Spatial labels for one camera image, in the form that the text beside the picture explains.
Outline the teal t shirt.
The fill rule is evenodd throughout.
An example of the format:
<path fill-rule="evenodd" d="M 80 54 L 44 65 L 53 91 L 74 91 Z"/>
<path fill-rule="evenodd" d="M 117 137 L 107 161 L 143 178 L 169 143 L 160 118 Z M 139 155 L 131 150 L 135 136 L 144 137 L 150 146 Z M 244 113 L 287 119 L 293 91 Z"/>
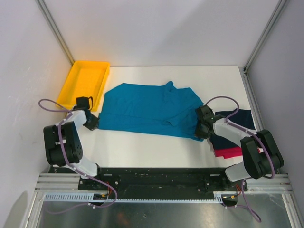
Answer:
<path fill-rule="evenodd" d="M 156 86 L 122 83 L 105 93 L 98 128 L 200 141 L 195 109 L 201 106 L 191 88 L 176 88 L 172 81 Z"/>

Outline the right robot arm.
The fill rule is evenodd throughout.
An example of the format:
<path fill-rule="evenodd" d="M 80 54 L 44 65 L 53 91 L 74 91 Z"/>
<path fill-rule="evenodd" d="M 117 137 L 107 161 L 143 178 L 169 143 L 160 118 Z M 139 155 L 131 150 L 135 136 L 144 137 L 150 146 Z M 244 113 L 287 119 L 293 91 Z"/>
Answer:
<path fill-rule="evenodd" d="M 242 150 L 243 161 L 225 169 L 219 178 L 223 190 L 231 190 L 236 182 L 249 178 L 273 179 L 277 169 L 284 165 L 283 157 L 270 131 L 245 128 L 230 118 L 239 112 L 235 109 L 227 116 L 215 115 L 208 105 L 195 110 L 197 125 L 195 136 L 209 139 L 212 135 L 223 137 Z"/>

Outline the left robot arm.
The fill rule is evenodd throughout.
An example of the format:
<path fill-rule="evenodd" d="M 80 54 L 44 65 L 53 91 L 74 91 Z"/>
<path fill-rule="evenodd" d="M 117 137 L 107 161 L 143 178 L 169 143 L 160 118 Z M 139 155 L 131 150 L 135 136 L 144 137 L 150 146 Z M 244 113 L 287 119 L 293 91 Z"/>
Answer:
<path fill-rule="evenodd" d="M 88 179 L 95 190 L 101 189 L 105 178 L 98 174 L 98 164 L 84 156 L 78 130 L 82 127 L 90 131 L 97 129 L 99 118 L 92 114 L 93 97 L 78 97 L 76 105 L 67 109 L 50 99 L 41 99 L 40 108 L 54 113 L 64 112 L 66 116 L 58 123 L 43 129 L 47 162 L 53 167 L 68 168 Z"/>

